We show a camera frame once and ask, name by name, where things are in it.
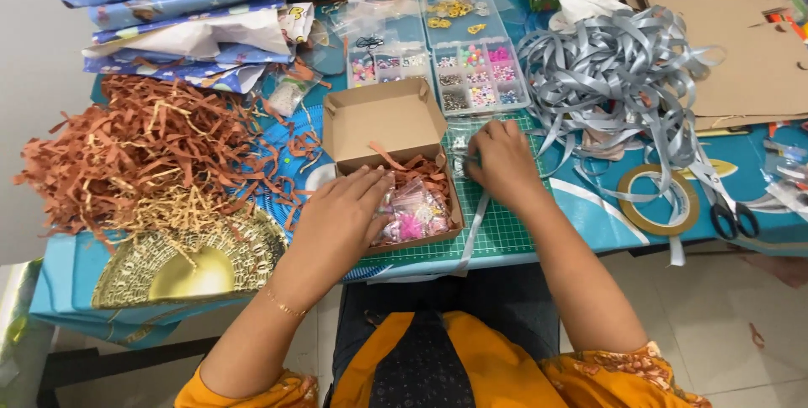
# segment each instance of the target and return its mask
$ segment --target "right hand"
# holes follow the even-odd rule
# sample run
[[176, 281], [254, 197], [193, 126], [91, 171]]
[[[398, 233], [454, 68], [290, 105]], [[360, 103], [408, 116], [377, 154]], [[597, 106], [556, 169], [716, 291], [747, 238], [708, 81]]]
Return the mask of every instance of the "right hand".
[[514, 120], [490, 120], [469, 140], [469, 156], [479, 155], [480, 163], [468, 161], [466, 172], [502, 205], [522, 215], [530, 198], [545, 192], [528, 137]]

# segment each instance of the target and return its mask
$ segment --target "bead organizer box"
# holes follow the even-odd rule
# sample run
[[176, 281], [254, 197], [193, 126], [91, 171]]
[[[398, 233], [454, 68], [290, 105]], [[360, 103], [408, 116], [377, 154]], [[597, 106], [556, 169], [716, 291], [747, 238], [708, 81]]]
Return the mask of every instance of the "bead organizer box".
[[[446, 116], [529, 104], [516, 52], [493, 0], [422, 0], [422, 11]], [[436, 19], [451, 24], [440, 25]]]
[[[348, 49], [348, 88], [424, 78], [434, 88], [427, 38], [418, 0], [376, 1], [372, 13], [383, 19], [384, 31], [366, 47]], [[360, 45], [367, 40], [360, 40]]]

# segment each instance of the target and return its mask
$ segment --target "cutting mat grid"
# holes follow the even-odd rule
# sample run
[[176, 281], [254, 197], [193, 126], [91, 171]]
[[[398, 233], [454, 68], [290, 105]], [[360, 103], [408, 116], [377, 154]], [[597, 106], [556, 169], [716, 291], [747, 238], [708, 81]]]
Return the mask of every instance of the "cutting mat grid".
[[[519, 127], [526, 131], [533, 127], [531, 119], [525, 114], [514, 114], [505, 116], [504, 119], [514, 119]], [[540, 140], [535, 136], [529, 136], [531, 151], [536, 154]], [[449, 147], [449, 136], [445, 135], [442, 144]], [[539, 173], [544, 173], [544, 166], [541, 160], [537, 161]], [[552, 192], [550, 181], [545, 180], [545, 188]], [[388, 264], [403, 264], [424, 261], [442, 261], [459, 259], [463, 254], [465, 240], [469, 236], [469, 227], [477, 211], [477, 204], [482, 196], [482, 187], [476, 182], [466, 178], [455, 178], [457, 196], [460, 206], [463, 209], [466, 227], [460, 235], [454, 239], [434, 242], [425, 246], [411, 247], [409, 249], [394, 250], [385, 254], [371, 255], [359, 260], [358, 268], [368, 266], [381, 266]], [[487, 257], [509, 254], [524, 254], [533, 251], [533, 240], [530, 238], [528, 230], [522, 226], [516, 218], [505, 207], [491, 199], [485, 218], [474, 240], [474, 251], [472, 258]]]

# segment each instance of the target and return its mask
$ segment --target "person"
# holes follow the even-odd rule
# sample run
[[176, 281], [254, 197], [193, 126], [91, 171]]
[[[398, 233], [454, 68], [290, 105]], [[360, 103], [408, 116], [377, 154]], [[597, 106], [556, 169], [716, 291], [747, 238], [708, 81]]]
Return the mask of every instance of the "person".
[[[669, 363], [611, 275], [543, 187], [514, 121], [487, 123], [468, 174], [530, 231], [540, 262], [465, 278], [343, 288], [327, 405], [685, 407]], [[294, 242], [178, 394], [175, 408], [317, 406], [312, 376], [282, 368], [305, 312], [388, 222], [367, 167], [317, 190]], [[559, 317], [573, 353], [558, 355]]]

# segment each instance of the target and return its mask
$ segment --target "open cardboard box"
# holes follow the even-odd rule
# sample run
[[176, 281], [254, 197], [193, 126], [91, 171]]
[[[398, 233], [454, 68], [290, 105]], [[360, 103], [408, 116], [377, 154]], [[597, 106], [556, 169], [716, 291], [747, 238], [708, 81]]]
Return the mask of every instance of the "open cardboard box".
[[800, 88], [808, 50], [788, 24], [770, 23], [789, 0], [626, 0], [635, 9], [663, 5], [687, 24], [691, 47], [718, 45], [723, 63], [696, 81], [696, 130], [808, 118]]
[[456, 238], [465, 227], [457, 189], [440, 140], [446, 133], [446, 119], [435, 94], [422, 78], [379, 83], [329, 93], [323, 100], [322, 148], [337, 164], [339, 175], [349, 175], [362, 165], [389, 164], [370, 148], [376, 141], [396, 162], [408, 162], [422, 154], [443, 162], [449, 180], [449, 217], [452, 228], [436, 236], [371, 247], [365, 255], [422, 246]]

